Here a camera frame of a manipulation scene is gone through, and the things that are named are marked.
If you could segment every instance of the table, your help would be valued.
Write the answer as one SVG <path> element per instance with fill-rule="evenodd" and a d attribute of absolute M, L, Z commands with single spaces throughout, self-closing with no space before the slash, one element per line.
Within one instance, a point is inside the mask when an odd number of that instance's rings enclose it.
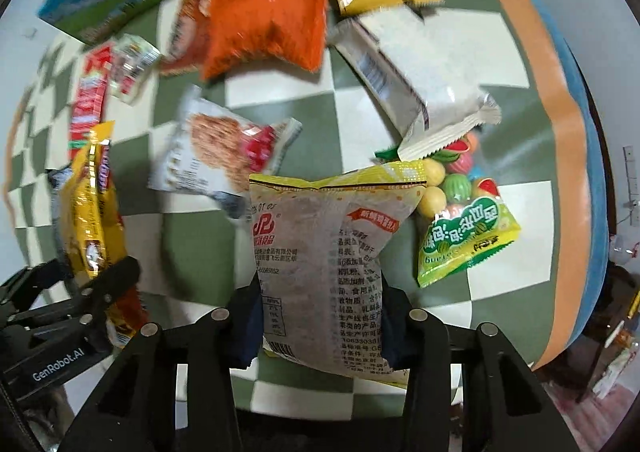
<path fill-rule="evenodd" d="M 486 170 L 500 185 L 522 234 L 484 263 L 418 289 L 418 236 L 410 220 L 382 252 L 383 272 L 414 305 L 446 323 L 497 323 L 524 359 L 540 366 L 568 343 L 586 285 L 592 220 L 583 117 L 529 0 L 446 0 L 439 14 L 464 36 L 484 86 L 502 106 L 502 124 L 485 128 L 481 144 Z M 155 8 L 124 31 L 162 46 L 171 21 L 170 13 Z M 83 50 L 64 34 L 47 48 L 10 136 L 8 202 L 18 242 L 32 265 L 54 257 L 44 170 L 66 164 L 68 104 Z M 111 98 L 105 114 L 116 120 L 111 162 L 127 248 L 142 265 L 144 300 L 166 327 L 225 304 L 255 269 L 247 226 L 230 222 L 208 198 L 146 188 L 151 162 L 175 128 L 178 99 L 190 83 L 199 84 L 197 74 L 153 74 L 133 105 Z M 207 86 L 204 96 L 252 121 L 293 116 L 302 122 L 280 175 L 313 180 L 365 167 L 375 150 L 396 140 L 331 48 L 319 76 L 279 62 L 257 62 Z M 393 416 L 404 402 L 399 388 L 325 374 L 263 353 L 248 370 L 233 371 L 232 383 L 239 408 L 297 418 Z M 453 402 L 462 399 L 461 384 L 460 367 L 452 366 Z M 183 395 L 178 386 L 178 397 Z"/>

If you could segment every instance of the red snack package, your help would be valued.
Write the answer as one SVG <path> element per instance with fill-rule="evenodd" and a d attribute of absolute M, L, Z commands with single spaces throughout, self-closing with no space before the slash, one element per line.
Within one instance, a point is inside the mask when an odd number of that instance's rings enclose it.
<path fill-rule="evenodd" d="M 322 64 L 326 0 L 210 0 L 208 80 L 245 60 L 278 57 L 307 71 Z"/>
<path fill-rule="evenodd" d="M 112 55 L 113 44 L 108 42 L 84 56 L 84 67 L 69 125 L 69 159 L 71 160 L 86 145 L 89 131 L 99 124 L 102 118 L 102 105 L 109 85 Z"/>
<path fill-rule="evenodd" d="M 160 74 L 199 71 L 209 49 L 209 0 L 182 0 Z"/>

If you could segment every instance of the bolt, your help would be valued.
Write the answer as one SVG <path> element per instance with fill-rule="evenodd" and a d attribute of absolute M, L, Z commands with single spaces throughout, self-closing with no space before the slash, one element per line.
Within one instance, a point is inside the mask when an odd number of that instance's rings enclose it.
<path fill-rule="evenodd" d="M 423 310 L 422 308 L 419 308 L 419 307 L 417 307 L 415 309 L 412 309 L 409 312 L 409 317 L 411 317 L 412 320 L 415 320 L 417 322 L 422 322 L 424 320 L 427 320 L 428 316 L 429 316 L 428 313 L 425 310 Z"/>
<path fill-rule="evenodd" d="M 216 308 L 211 312 L 213 320 L 226 320 L 229 317 L 229 310 L 225 307 Z"/>
<path fill-rule="evenodd" d="M 140 333 L 142 333 L 143 337 L 153 336 L 156 333 L 158 333 L 158 326 L 156 324 L 154 324 L 153 322 L 149 322 L 149 323 L 147 323 L 147 324 L 142 326 L 142 329 L 140 330 Z"/>
<path fill-rule="evenodd" d="M 488 337 L 495 337 L 498 334 L 498 326 L 491 322 L 485 322 L 480 326 L 480 331 Z"/>

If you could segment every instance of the brown snack package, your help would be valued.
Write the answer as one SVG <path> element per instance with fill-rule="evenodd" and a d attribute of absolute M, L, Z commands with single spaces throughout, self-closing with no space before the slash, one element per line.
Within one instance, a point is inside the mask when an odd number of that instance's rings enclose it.
<path fill-rule="evenodd" d="M 199 71 L 208 48 L 209 0 L 181 0 L 168 48 L 160 62 L 160 74 Z"/>

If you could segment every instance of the green label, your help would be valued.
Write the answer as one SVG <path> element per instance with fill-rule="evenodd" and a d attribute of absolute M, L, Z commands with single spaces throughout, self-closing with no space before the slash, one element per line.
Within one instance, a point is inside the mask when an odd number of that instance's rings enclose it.
<path fill-rule="evenodd" d="M 426 254 L 447 252 L 451 247 L 461 245 L 476 235 L 491 230 L 498 220 L 498 204 L 490 197 L 479 197 L 465 207 L 459 217 L 438 219 L 429 227 L 424 241 Z"/>

